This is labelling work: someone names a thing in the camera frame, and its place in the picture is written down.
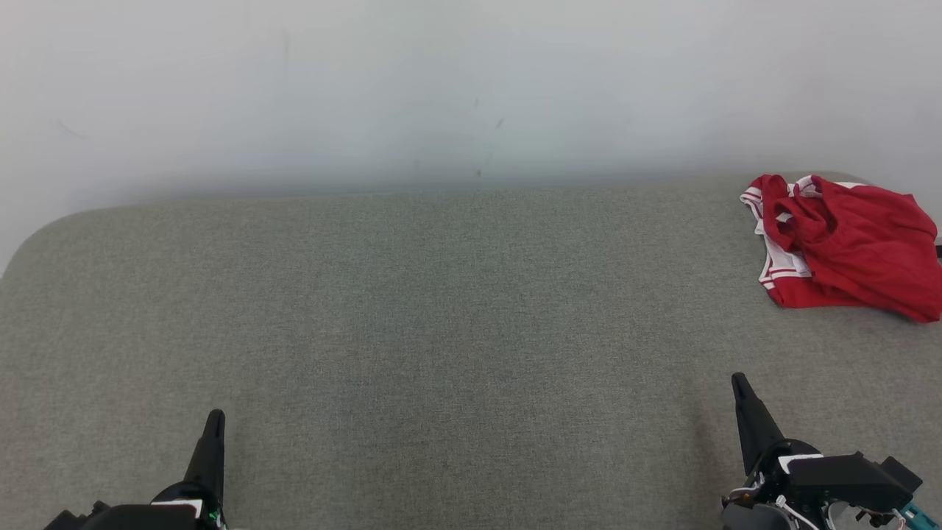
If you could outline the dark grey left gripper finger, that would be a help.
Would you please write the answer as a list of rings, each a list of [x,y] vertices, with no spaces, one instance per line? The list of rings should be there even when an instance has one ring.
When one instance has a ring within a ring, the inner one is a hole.
[[[210,411],[184,475],[185,482],[208,491],[216,504],[223,504],[224,499],[225,425],[221,409]]]

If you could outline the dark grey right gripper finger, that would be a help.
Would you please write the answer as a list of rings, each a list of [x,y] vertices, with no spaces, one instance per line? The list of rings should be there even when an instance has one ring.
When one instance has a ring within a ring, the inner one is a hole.
[[[784,442],[785,437],[744,373],[733,373],[731,383],[741,460],[744,473],[749,476],[761,466],[765,453]]]

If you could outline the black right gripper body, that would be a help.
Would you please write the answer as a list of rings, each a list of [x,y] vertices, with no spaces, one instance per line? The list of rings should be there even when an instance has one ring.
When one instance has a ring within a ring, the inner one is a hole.
[[[827,460],[794,439],[740,440],[745,483],[726,494],[726,529],[831,529],[830,501],[798,493],[798,466]]]

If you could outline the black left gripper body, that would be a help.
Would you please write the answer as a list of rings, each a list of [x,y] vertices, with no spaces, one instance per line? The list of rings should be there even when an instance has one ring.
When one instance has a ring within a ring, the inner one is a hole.
[[[179,515],[180,529],[225,529],[222,487],[178,482],[158,493],[151,506]]]

